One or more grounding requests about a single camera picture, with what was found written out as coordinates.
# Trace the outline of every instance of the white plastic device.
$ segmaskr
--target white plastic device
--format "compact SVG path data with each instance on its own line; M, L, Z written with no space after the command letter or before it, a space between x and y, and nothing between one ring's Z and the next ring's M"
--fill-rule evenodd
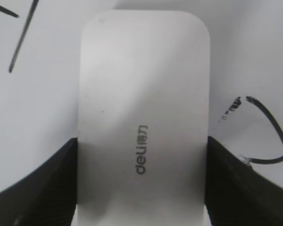
M82 37L80 226L200 226L209 33L180 11L111 10Z

